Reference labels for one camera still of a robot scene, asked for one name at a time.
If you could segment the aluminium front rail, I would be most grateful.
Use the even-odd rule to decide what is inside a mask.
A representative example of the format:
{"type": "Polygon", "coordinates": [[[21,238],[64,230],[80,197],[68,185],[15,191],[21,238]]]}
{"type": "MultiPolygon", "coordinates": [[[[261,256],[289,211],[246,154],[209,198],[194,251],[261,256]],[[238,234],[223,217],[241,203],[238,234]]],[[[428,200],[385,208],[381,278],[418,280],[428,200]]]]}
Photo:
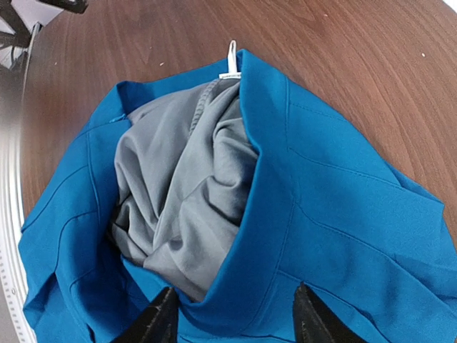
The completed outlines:
{"type": "Polygon", "coordinates": [[[21,124],[1,128],[1,291],[19,342],[35,342],[23,306],[28,292],[19,254],[24,205],[21,193],[21,124]]]}

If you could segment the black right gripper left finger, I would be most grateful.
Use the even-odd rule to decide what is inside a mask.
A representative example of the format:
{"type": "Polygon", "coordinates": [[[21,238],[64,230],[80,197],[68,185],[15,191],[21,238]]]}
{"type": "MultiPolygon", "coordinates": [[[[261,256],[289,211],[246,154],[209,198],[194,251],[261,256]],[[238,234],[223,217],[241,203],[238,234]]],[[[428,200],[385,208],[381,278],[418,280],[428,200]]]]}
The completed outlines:
{"type": "Polygon", "coordinates": [[[121,335],[121,343],[177,342],[179,298],[165,287],[121,335]]]}

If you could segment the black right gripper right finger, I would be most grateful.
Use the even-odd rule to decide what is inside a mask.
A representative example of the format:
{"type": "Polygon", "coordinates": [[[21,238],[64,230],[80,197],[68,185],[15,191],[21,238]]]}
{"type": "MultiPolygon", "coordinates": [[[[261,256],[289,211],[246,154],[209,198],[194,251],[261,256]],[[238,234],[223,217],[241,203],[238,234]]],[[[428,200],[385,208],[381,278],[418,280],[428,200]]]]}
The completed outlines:
{"type": "Polygon", "coordinates": [[[303,282],[294,293],[293,328],[300,343],[364,342],[303,282]]]}

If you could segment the blue pleated skirt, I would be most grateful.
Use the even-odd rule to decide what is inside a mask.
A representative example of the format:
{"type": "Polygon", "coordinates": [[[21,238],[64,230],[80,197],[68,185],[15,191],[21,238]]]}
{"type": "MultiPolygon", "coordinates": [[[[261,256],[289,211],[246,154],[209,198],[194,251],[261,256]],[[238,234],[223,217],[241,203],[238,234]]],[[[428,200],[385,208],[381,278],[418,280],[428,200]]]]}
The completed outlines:
{"type": "Polygon", "coordinates": [[[24,222],[39,342],[115,342],[165,287],[178,342],[296,342],[310,287],[364,342],[456,340],[443,203],[250,52],[101,101],[24,222]]]}

